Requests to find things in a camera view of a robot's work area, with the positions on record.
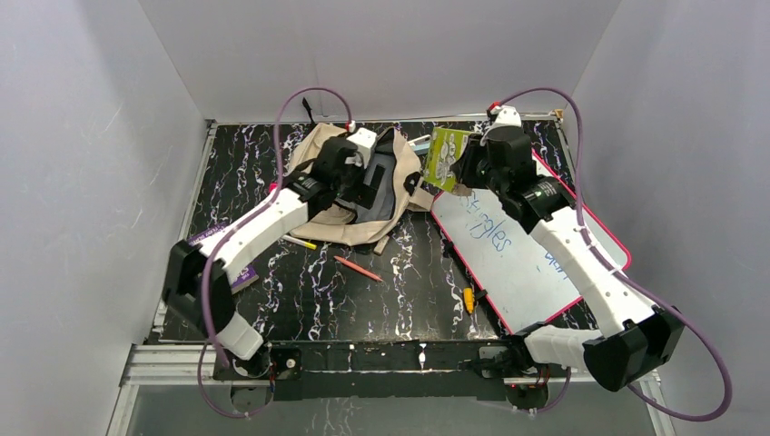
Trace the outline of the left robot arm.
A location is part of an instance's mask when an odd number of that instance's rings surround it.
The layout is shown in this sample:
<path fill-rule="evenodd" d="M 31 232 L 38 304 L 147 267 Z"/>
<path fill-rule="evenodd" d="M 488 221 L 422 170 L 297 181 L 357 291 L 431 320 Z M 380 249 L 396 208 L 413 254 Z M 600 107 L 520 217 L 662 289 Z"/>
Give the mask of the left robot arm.
<path fill-rule="evenodd" d="M 326 139 L 319 153 L 294 166 L 279 186 L 248 214 L 196 244 L 172 246 L 163 282 L 163 301 L 194 325 L 219 357 L 236 357 L 250 378 L 271 367 L 264 339 L 236 310 L 232 283 L 244 268 L 290 231 L 338 201 L 372 203 L 365 182 L 376 135 L 368 129 Z"/>

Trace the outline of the green treehouse book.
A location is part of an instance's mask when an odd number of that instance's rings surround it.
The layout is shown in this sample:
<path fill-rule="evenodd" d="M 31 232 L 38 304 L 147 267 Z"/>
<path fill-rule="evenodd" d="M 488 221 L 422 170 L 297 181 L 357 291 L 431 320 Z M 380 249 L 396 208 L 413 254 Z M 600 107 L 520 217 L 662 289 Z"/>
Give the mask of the green treehouse book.
<path fill-rule="evenodd" d="M 452 166 L 459 161 L 468 145 L 471 132 L 437 127 L 430 135 L 423 167 L 423 179 L 440 190 L 452 193 L 458 178 Z"/>

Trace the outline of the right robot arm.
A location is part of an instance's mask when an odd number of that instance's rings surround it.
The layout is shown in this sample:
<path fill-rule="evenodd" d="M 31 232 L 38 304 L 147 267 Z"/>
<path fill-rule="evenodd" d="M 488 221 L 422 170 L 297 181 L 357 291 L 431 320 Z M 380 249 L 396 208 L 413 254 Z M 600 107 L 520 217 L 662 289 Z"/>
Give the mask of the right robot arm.
<path fill-rule="evenodd" d="M 600 245 L 574 195 L 559 179 L 537 172 L 521 127 L 471 134 L 452 168 L 458 182 L 497 196 L 506 215 L 555 258 L 597 321 L 594 331 L 537 322 L 515 333 L 511 362 L 518 373 L 533 376 L 558 364 L 619 391 L 670 360 L 684 330 L 678 310 L 632 289 L 621 271 L 596 257 Z"/>

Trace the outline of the cream canvas student bag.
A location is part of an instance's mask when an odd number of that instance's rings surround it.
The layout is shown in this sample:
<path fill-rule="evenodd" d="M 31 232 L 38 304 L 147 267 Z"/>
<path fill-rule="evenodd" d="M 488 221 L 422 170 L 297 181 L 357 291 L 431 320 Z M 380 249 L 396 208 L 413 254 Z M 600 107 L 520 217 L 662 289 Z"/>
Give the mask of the cream canvas student bag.
<path fill-rule="evenodd" d="M 289 168 L 317 186 L 306 193 L 309 221 L 296 238 L 347 246 L 379 243 L 406 211 L 426 212 L 434 196 L 423 185 L 421 160 L 393 125 L 378 133 L 315 124 L 294 148 Z"/>

